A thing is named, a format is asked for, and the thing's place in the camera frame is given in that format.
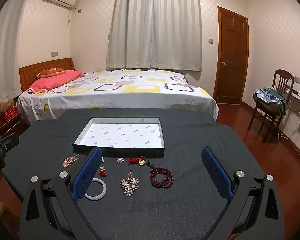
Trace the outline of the wall socket above headboard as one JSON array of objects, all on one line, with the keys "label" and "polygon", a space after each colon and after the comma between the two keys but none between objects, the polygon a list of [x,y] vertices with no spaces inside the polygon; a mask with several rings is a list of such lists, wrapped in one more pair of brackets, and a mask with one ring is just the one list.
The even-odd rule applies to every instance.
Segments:
[{"label": "wall socket above headboard", "polygon": [[57,51],[53,51],[53,52],[51,53],[51,56],[52,56],[52,57],[58,56],[58,52],[57,52]]}]

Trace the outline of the green tray white lining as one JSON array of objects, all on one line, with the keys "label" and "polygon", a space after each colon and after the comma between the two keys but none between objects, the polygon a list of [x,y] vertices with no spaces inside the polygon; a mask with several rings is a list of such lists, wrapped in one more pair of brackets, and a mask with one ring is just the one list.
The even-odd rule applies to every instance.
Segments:
[{"label": "green tray white lining", "polygon": [[72,144],[78,152],[96,147],[105,157],[162,158],[165,152],[158,117],[91,118]]}]

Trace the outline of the brown plush toy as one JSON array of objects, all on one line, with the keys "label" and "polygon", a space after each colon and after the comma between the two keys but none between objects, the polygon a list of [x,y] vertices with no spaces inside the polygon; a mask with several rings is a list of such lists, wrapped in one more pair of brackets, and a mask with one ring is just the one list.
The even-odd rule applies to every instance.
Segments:
[{"label": "brown plush toy", "polygon": [[2,114],[10,111],[14,107],[14,100],[10,99],[0,103],[0,111]]}]

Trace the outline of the white jade bangle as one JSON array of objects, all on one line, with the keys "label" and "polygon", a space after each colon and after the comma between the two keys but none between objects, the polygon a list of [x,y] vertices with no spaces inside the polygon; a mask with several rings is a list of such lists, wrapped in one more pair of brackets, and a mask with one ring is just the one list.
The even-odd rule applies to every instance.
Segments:
[{"label": "white jade bangle", "polygon": [[107,194],[107,185],[100,178],[93,178],[87,193],[84,195],[90,201],[99,201]]}]

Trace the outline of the white side desk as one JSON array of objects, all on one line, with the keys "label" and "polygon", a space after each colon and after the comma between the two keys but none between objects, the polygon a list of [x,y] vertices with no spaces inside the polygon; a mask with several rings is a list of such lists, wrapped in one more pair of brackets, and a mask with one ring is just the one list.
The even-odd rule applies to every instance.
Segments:
[{"label": "white side desk", "polygon": [[285,122],[289,122],[290,118],[300,118],[300,94],[295,94],[294,91],[292,91],[292,94],[287,104],[288,108],[285,117]]}]

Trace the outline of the bed with patterned sheet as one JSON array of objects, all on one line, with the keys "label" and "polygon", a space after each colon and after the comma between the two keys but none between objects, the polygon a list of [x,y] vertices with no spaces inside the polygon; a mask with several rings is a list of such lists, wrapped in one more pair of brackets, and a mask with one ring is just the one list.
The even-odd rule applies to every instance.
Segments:
[{"label": "bed with patterned sheet", "polygon": [[216,101],[189,84],[183,74],[166,70],[118,69],[84,74],[48,93],[22,92],[17,108],[29,124],[57,119],[70,109],[162,108],[209,113],[217,119]]}]

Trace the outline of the large pearl flower brooch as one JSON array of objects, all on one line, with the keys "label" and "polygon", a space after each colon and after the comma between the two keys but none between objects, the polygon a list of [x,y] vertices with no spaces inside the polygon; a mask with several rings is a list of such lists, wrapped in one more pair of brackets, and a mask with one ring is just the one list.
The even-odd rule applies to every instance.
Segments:
[{"label": "large pearl flower brooch", "polygon": [[139,188],[138,178],[133,177],[133,171],[130,170],[128,177],[120,181],[120,187],[126,197],[131,197]]}]

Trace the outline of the pink pillow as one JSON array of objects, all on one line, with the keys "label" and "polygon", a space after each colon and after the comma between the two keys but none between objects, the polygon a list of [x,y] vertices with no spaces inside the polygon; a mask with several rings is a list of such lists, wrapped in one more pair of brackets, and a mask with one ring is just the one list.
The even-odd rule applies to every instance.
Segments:
[{"label": "pink pillow", "polygon": [[79,77],[85,77],[85,75],[77,70],[66,70],[63,74],[39,78],[25,92],[30,94],[48,93],[52,89],[61,87]]}]

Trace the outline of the brown wooden door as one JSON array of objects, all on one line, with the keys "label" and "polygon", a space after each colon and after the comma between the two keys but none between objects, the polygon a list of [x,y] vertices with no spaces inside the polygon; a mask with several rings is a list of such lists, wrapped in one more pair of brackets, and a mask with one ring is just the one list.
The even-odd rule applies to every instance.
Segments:
[{"label": "brown wooden door", "polygon": [[218,7],[218,60],[213,98],[220,104],[239,105],[248,71],[249,22],[231,10]]}]

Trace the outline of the small pearl flower brooch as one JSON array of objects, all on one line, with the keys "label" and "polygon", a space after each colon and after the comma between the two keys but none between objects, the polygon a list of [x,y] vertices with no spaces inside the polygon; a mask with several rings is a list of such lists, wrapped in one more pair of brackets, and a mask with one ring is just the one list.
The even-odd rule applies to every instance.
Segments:
[{"label": "small pearl flower brooch", "polygon": [[116,161],[117,161],[118,164],[120,164],[120,163],[124,162],[124,159],[123,158],[117,158]]}]

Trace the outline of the grey window curtain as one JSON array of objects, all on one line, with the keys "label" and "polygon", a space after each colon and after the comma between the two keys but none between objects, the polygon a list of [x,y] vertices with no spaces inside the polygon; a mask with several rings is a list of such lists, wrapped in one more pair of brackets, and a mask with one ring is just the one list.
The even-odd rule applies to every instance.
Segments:
[{"label": "grey window curtain", "polygon": [[108,69],[202,69],[200,0],[116,0]]}]

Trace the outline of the red knot gold flower charm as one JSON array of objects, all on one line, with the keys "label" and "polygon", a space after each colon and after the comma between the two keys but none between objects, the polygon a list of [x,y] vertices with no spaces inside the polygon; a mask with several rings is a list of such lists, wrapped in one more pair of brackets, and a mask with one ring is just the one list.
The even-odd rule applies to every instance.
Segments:
[{"label": "red knot gold flower charm", "polygon": [[106,176],[107,176],[106,169],[104,168],[104,166],[100,166],[100,167],[99,167],[98,174],[99,174],[101,177],[106,177]]}]

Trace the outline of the red knot gold ingot charm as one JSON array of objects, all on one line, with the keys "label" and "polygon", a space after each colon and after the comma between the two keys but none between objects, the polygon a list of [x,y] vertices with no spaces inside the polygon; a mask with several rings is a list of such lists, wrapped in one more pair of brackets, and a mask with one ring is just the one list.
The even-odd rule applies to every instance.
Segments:
[{"label": "red knot gold ingot charm", "polygon": [[139,158],[126,158],[124,159],[125,162],[129,163],[129,165],[138,164],[140,166],[145,165],[145,158],[143,156]]}]

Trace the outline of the left side white curtain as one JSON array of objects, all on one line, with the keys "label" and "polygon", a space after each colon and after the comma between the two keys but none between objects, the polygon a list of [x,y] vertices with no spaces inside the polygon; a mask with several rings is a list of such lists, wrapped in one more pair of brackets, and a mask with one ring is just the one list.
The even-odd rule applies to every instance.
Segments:
[{"label": "left side white curtain", "polygon": [[18,42],[26,0],[7,0],[0,11],[0,103],[21,93]]}]

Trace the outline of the clothes pile on chair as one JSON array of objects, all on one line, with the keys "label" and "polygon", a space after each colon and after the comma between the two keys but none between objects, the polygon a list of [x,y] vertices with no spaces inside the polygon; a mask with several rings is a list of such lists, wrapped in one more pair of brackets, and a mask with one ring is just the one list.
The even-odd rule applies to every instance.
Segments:
[{"label": "clothes pile on chair", "polygon": [[264,112],[286,115],[287,103],[282,94],[271,87],[255,89],[253,94],[256,106]]}]

